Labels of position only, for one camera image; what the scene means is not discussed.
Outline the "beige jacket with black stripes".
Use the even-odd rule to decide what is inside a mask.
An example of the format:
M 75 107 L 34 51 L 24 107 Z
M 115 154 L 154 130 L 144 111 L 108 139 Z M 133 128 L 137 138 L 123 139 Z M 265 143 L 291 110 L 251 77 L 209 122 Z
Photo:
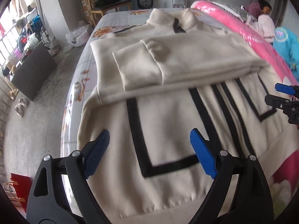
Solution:
M 236 157 L 255 155 L 271 178 L 298 150 L 298 130 L 266 105 L 280 78 L 237 33 L 194 10 L 154 9 L 147 22 L 91 42 L 97 84 L 78 145 L 102 130 L 110 144 L 89 186 L 112 223 L 187 223 L 208 176 L 190 143 L 196 128 Z

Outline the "child in purple clothes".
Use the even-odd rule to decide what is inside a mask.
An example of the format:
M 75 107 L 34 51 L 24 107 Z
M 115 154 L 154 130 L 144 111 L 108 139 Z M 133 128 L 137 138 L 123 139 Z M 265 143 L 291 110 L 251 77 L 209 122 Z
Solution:
M 245 8 L 245 11 L 257 19 L 260 15 L 270 14 L 272 6 L 265 0 L 258 0 L 257 2 L 250 3 Z

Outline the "red paper bag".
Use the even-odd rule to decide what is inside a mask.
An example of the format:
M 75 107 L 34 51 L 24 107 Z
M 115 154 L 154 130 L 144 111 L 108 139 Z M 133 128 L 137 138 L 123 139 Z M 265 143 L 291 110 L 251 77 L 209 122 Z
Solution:
M 12 204 L 23 214 L 27 213 L 27 204 L 32 180 L 29 176 L 11 173 L 10 181 L 3 185 L 3 189 Z

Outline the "blue cartoon blanket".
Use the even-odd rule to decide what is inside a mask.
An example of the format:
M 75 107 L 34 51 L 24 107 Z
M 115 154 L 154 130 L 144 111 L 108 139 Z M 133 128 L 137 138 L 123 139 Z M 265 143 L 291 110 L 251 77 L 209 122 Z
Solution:
M 275 29 L 273 47 L 284 59 L 298 81 L 298 37 L 286 27 L 277 27 Z

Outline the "checkered pink white garment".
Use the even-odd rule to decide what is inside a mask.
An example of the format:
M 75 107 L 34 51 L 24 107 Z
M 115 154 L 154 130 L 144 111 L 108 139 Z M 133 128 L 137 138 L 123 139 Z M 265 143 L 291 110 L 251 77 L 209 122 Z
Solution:
M 268 43 L 274 42 L 275 24 L 270 16 L 261 14 L 257 19 L 247 16 L 246 25 L 262 36 Z

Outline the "lace trimmed grey pillow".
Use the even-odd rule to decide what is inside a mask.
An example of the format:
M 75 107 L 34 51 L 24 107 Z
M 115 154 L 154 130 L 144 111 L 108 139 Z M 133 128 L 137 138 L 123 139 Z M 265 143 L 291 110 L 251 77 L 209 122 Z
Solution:
M 246 22 L 247 18 L 251 16 L 249 13 L 247 13 L 245 10 L 239 8 L 238 6 L 235 6 L 233 4 L 225 3 L 224 1 L 212 1 L 212 4 L 222 8 L 223 10 L 229 12 L 242 22 Z

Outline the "floral grey bed sheet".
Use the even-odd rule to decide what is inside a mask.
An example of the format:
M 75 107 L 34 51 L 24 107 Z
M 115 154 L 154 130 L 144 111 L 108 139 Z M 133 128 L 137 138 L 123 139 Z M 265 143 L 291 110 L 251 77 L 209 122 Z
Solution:
M 211 187 L 190 143 L 197 128 L 223 135 L 211 85 L 223 75 L 201 68 L 216 50 L 208 38 L 229 29 L 198 19 L 190 9 L 154 9 L 145 24 L 90 38 L 74 76 L 85 86 L 77 144 L 102 130 L 110 144 L 87 183 L 112 220 L 190 218 Z

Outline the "white water dispenser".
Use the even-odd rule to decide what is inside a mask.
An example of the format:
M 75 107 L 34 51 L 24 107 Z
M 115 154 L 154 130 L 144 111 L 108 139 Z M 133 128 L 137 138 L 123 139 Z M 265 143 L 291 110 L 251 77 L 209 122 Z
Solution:
M 171 0 L 171 8 L 187 8 L 187 0 Z

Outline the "white plastic bag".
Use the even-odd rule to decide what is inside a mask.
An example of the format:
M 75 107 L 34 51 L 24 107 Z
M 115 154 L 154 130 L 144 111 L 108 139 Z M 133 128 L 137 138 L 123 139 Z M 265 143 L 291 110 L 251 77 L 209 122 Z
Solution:
M 87 43 L 93 28 L 90 24 L 84 25 L 68 33 L 65 38 L 74 47 L 79 47 Z

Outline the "black item on chair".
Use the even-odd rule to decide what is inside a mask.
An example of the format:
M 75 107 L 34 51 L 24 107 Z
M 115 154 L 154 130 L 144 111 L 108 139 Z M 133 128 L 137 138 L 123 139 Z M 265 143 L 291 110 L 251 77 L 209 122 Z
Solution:
M 101 6 L 108 6 L 108 5 L 111 5 L 111 4 L 114 4 L 116 3 L 117 1 L 119 0 L 98 0 L 95 5 L 97 7 L 101 7 Z

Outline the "wooden chair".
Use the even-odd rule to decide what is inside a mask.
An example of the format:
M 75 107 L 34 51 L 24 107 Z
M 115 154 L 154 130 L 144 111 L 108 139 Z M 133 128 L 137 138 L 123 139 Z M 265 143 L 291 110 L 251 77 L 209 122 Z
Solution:
M 128 10 L 131 10 L 131 0 L 98 0 L 92 2 L 87 0 L 88 5 L 90 6 L 91 21 L 94 27 L 97 24 L 96 15 L 100 15 L 102 18 L 107 11 L 115 9 L 118 12 L 118 9 L 123 6 L 127 6 Z

